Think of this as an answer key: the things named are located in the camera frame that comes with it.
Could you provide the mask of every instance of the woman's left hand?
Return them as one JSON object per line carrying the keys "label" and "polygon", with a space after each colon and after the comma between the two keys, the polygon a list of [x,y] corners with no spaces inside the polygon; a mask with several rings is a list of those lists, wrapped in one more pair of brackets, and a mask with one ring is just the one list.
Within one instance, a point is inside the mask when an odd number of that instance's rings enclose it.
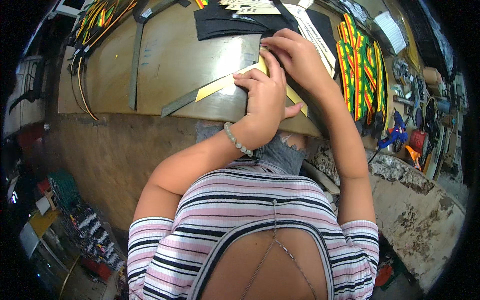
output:
{"label": "woman's left hand", "polygon": [[254,138],[258,144],[267,144],[275,136],[280,122],[296,116],[303,103],[285,107],[287,98],[287,79],[285,71],[272,53],[261,50],[270,77],[258,69],[245,74],[233,74],[235,84],[248,89],[247,115],[241,120],[254,129]]}

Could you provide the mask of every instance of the bracelet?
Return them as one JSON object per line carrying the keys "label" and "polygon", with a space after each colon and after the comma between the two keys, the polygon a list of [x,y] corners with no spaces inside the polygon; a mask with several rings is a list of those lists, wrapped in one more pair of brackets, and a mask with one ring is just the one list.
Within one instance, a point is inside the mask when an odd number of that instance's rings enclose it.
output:
{"label": "bracelet", "polygon": [[233,144],[235,144],[235,147],[237,149],[240,149],[240,151],[242,151],[242,153],[245,153],[249,157],[252,157],[253,156],[253,151],[247,150],[247,148],[245,146],[242,146],[241,143],[237,143],[237,138],[234,137],[232,132],[230,131],[230,126],[231,125],[232,125],[232,123],[230,123],[230,122],[227,122],[227,123],[225,123],[225,125],[223,125],[223,129],[225,129],[225,133],[227,134],[228,138],[232,141]]}

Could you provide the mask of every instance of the striped shirt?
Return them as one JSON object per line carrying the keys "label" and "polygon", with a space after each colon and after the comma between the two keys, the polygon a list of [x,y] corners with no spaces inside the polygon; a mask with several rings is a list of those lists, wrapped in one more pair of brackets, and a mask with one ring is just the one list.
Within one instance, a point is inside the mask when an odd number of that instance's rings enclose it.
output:
{"label": "striped shirt", "polygon": [[274,228],[310,233],[323,261],[329,300],[367,299],[378,267],[378,227],[370,221],[338,225],[322,189],[267,163],[238,160],[200,177],[175,219],[148,217],[130,226],[131,299],[199,300],[227,247]]}

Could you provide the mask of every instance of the wooden table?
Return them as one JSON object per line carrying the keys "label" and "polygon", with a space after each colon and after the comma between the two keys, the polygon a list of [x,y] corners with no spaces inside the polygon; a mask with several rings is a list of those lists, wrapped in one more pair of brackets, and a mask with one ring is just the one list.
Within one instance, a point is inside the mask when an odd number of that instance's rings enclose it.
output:
{"label": "wooden table", "polygon": [[[146,9],[158,2],[150,1]],[[193,16],[197,9],[193,4],[187,8],[174,4],[145,25],[138,70],[137,110],[128,106],[136,22],[131,15],[126,16],[87,61],[82,87],[91,111],[161,115],[162,107],[177,98],[258,61],[260,35],[198,41]],[[339,17],[320,10],[335,17],[331,19],[332,24],[340,22]],[[75,103],[67,71],[73,52],[72,47],[65,51],[59,113],[82,113]],[[82,102],[77,77],[74,77],[73,90]],[[188,104],[172,116],[236,122],[244,116],[246,99],[246,93],[232,85],[198,103]],[[287,106],[290,105],[293,103],[287,99]],[[280,129],[323,138],[317,127],[302,114],[282,122]]]}

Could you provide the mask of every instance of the hand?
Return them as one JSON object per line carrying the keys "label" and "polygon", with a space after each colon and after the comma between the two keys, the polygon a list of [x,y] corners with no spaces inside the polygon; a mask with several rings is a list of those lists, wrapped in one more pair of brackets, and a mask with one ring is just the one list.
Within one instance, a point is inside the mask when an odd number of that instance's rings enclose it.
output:
{"label": "hand", "polygon": [[290,76],[311,94],[317,94],[322,84],[335,83],[315,46],[298,33],[282,29],[261,43],[278,56]]}
{"label": "hand", "polygon": [[280,122],[285,118],[296,116],[303,103],[286,108],[287,80],[285,71],[272,53],[261,50],[265,58],[270,77],[258,69],[252,69],[245,74],[233,74],[235,84],[248,89],[247,115],[241,123],[248,124],[252,129],[255,146],[267,144],[275,136]]}

